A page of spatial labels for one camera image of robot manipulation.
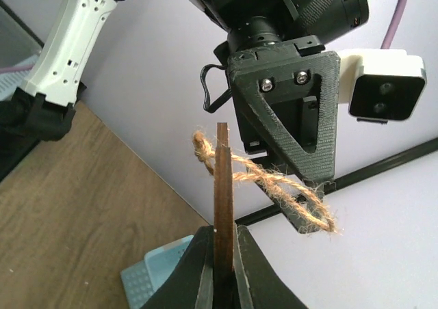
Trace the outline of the brown heart ornament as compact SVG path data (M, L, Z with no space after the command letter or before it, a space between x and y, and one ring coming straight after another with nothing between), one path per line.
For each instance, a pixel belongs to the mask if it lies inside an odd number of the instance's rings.
M268 168L262 168L259 164L251 161L250 158L248 157L242 156L240 153L234 153L234 152L231 153L231 162L232 162L232 166L237 168L237 171L231 174L234 187L238 189L243 186L245 186L247 189L258 187L267 197L268 197L267 193L262 189L260 185L258 185L255 182L254 175L262 174L262 173L282 174L277 170L269 170ZM308 180L299 181L297 178L294 177L288 177L288 178L292 180L296 180L309 188L315 189L319 193L319 197L321 199L323 199L323 197L325 196L324 186L325 184L329 183L329 182L325 182L325 183L317 184ZM328 233L328 234L329 234L329 236L327 237L328 241L326 242L326 245L322 248L323 250L327 250L328 252L323 253L321 255L321 261L324 261L326 263L326 266L328 267L342 266L342 262L343 262L342 251L340 249L338 250L333 249L333 246L339 241L339 236L337 236L337 233Z

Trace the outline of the black frame post right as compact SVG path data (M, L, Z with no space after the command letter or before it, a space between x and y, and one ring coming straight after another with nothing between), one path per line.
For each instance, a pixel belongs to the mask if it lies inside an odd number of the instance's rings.
M349 174L336 178L333 182L329 182L324 186L324 194L334 193L340 189L349 187L355 183L359 183L368 178L377 176L383 172L389 171L431 153L437 152L437 138L431 139L420 145L414 146L403 152L387 157L371 165L365 166L359 170L353 171ZM284 213L284 210L276 202L271 206L255 211L251 214L245 215L235 220L236 224L250 226L261 222L270 217L274 217L282 213L287 220L298 229L297 224L293 224L291 219Z

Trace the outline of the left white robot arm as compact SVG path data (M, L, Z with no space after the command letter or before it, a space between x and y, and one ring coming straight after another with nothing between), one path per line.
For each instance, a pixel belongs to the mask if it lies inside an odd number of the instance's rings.
M217 62L213 51L226 36L188 0L126 0L82 74L88 108L207 221L213 182L194 156L193 132L213 139L226 122L233 152L244 154L233 102L203 109L200 71Z

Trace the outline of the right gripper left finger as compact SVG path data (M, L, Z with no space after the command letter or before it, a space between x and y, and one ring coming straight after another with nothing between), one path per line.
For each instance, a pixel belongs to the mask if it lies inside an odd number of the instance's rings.
M146 309L210 309L213 307L213 228L197 230L164 284L143 305Z

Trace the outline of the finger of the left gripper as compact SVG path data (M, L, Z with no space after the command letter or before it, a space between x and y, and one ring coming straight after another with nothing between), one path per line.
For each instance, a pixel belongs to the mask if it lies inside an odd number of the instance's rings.
M270 51L230 56L227 79L244 150L301 180L335 173L340 58Z
M271 200L278 202L299 233L338 232L335 218L315 189L282 174L255 174L254 179Z

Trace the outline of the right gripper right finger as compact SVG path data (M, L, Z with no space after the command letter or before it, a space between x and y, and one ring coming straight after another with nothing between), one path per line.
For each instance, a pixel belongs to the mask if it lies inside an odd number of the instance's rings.
M233 240L235 308L306 308L276 274L246 226L235 226Z

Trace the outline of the blue plastic basket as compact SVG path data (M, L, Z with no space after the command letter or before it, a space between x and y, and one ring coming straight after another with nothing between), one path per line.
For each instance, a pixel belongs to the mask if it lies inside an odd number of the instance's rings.
M120 272L129 308L141 308L175 270L193 235L147 252L143 259Z

